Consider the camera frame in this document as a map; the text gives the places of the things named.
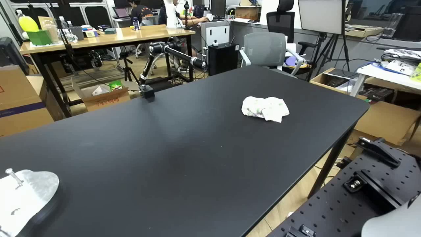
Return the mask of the black arm clamp base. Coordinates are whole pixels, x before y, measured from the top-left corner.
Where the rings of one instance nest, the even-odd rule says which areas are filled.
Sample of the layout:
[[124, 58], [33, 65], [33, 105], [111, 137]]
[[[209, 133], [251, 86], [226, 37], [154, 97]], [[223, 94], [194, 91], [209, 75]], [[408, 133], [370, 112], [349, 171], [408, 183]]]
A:
[[145, 99], [152, 99], [155, 96], [154, 88], [149, 84], [141, 84], [140, 86], [140, 94]]

